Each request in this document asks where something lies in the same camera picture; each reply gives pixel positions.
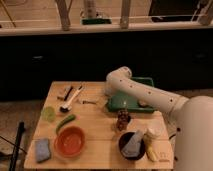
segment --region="cloth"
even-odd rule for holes
[[[49,139],[39,139],[35,142],[35,155],[37,163],[50,159]]]
[[[143,138],[143,132],[136,131],[130,138],[124,148],[121,150],[125,157],[137,157],[140,154],[141,140]]]

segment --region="green object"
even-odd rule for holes
[[[62,121],[58,124],[58,126],[56,127],[56,130],[55,130],[56,134],[58,134],[59,130],[61,129],[61,127],[62,127],[63,125],[65,125],[66,123],[68,123],[68,122],[70,122],[70,121],[72,121],[72,120],[74,120],[74,119],[75,119],[75,115],[71,114],[71,115],[67,116],[64,120],[62,120]]]
[[[132,77],[132,80],[154,87],[153,80],[149,77]],[[117,112],[124,108],[126,108],[128,112],[135,113],[153,113],[155,111],[151,106],[140,106],[138,99],[122,91],[118,91],[114,96],[112,96],[108,100],[106,106],[110,112]]]
[[[82,19],[83,25],[92,25],[92,24],[111,24],[110,19],[104,19],[104,18],[92,18],[92,19]]]
[[[41,117],[43,120],[46,120],[48,122],[53,122],[55,120],[55,110],[51,106],[47,106],[43,108],[41,111]]]

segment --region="bowl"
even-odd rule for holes
[[[55,150],[63,157],[74,157],[81,153],[85,144],[85,135],[81,128],[68,127],[56,137]]]
[[[121,136],[121,138],[119,139],[119,143],[118,143],[120,152],[122,151],[124,146],[129,142],[129,140],[131,139],[131,137],[133,135],[134,135],[134,132],[127,132],[127,133],[125,133]],[[127,160],[139,160],[144,156],[144,154],[145,154],[145,144],[144,144],[143,139],[141,140],[140,153],[139,153],[138,156],[136,156],[136,157],[125,157],[123,155],[123,153],[121,152],[121,155],[124,158],[126,158]]]

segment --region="wooden table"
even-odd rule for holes
[[[55,128],[66,115],[59,112],[59,107],[63,104],[57,99],[58,92],[65,85],[73,85],[75,88],[80,85],[84,90],[76,98],[73,108],[69,113],[75,114],[76,120],[68,123],[64,127],[71,125],[81,127],[85,132],[85,148],[82,153],[75,158],[63,158],[54,150],[53,143],[56,138]],[[47,96],[44,107],[54,107],[57,116],[54,122],[49,123],[40,118],[24,167],[27,169],[172,169],[173,150],[168,140],[168,134],[162,114],[159,111],[153,114],[131,113],[132,120],[127,131],[143,129],[152,120],[159,120],[164,129],[162,135],[153,141],[160,162],[151,162],[146,154],[136,162],[124,159],[118,149],[119,137],[124,132],[115,129],[116,114],[110,113],[105,107],[107,97],[103,94],[103,82],[53,82]],[[97,101],[94,104],[81,104],[78,100]],[[51,159],[41,164],[35,161],[34,143],[41,138],[50,139]]]

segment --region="sponge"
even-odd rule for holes
[[[49,139],[39,139],[35,142],[35,158],[37,163],[50,159]]]

